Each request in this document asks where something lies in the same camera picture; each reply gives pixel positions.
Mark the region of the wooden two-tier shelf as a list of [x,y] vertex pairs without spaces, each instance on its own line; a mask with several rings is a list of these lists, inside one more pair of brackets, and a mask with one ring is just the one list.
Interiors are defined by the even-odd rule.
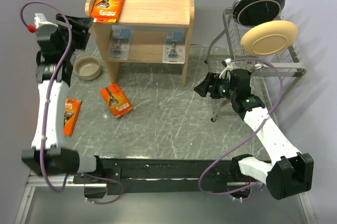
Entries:
[[[89,15],[95,0],[87,0]],[[108,59],[110,39],[114,28],[132,30],[128,63],[162,63],[166,33],[182,31],[185,60],[182,65],[182,85],[185,85],[190,45],[194,25],[194,0],[125,0],[117,23],[93,23],[91,32],[101,53],[110,81],[117,81],[120,59]]]

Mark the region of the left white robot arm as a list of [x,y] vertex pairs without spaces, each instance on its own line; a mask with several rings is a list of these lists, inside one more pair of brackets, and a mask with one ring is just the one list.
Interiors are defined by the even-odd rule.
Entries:
[[63,123],[72,57],[76,50],[86,49],[93,20],[61,14],[56,15],[59,24],[43,23],[38,16],[35,19],[40,47],[36,55],[38,122],[31,148],[22,151],[22,162],[39,176],[85,172],[91,182],[100,182],[105,175],[100,159],[66,148]]

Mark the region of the blue razor blister pack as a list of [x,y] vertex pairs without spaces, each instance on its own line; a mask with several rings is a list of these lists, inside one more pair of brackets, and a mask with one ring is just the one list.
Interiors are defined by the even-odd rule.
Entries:
[[162,62],[166,64],[185,63],[185,44],[182,32],[165,33]]
[[107,50],[109,60],[127,60],[131,47],[132,31],[126,28],[114,28]]

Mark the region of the beige plate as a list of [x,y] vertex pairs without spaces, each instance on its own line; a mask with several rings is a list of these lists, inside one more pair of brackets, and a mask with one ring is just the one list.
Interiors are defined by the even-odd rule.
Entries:
[[268,56],[287,49],[298,36],[298,27],[289,21],[270,21],[247,31],[240,47],[249,55]]

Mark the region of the metal dish rack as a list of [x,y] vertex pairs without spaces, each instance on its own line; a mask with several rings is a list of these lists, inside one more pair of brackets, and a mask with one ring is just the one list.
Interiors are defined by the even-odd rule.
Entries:
[[[250,57],[240,46],[241,38],[249,28],[237,23],[233,15],[233,8],[231,7],[223,11],[222,19],[224,29],[210,43],[204,61],[207,64],[208,71],[214,73],[220,73],[224,69],[222,61],[227,58],[241,59]],[[306,73],[304,64],[300,62],[296,46],[291,45],[284,51],[273,54],[265,60],[270,61],[282,77],[284,91],[281,101],[284,101],[286,96]],[[266,107],[270,109],[273,104],[266,83],[270,79],[277,79],[276,72],[257,60],[238,62],[236,66],[252,71],[252,90],[261,97]]]

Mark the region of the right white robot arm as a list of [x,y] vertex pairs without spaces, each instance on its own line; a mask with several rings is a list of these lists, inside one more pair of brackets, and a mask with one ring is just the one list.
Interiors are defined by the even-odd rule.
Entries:
[[242,181],[247,176],[267,186],[271,196],[284,199],[311,190],[314,160],[301,153],[281,132],[261,99],[252,94],[251,72],[226,70],[224,75],[209,72],[194,91],[201,97],[226,98],[233,110],[253,130],[267,151],[270,162],[251,155],[234,159],[231,177]]

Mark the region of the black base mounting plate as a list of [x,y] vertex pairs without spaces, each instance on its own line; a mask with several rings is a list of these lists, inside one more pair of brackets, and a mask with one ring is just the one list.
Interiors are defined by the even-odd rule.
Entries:
[[252,176],[239,173],[234,162],[221,160],[206,173],[210,160],[166,159],[102,159],[103,169],[85,175],[77,172],[71,184],[85,185],[87,198],[135,193],[166,193],[198,191],[198,182],[211,193],[231,192],[237,198],[247,198],[256,184]]

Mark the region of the hidden orange razor box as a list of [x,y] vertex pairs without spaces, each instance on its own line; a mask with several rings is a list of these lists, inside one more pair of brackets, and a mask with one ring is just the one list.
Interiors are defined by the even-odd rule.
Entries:
[[64,135],[71,136],[80,113],[82,101],[80,99],[67,99],[64,113]]

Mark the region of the aluminium rail frame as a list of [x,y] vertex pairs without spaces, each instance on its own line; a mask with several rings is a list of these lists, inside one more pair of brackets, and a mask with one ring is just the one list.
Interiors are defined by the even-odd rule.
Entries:
[[93,205],[71,179],[61,193],[30,173],[16,223],[317,223],[307,193],[280,201],[266,189],[246,201],[200,192],[128,194]]

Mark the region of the beige ceramic bowl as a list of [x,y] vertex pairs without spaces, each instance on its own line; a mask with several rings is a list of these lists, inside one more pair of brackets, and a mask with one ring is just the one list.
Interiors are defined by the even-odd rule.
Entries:
[[74,64],[75,74],[85,81],[97,79],[101,74],[101,63],[93,56],[85,56],[78,59]]

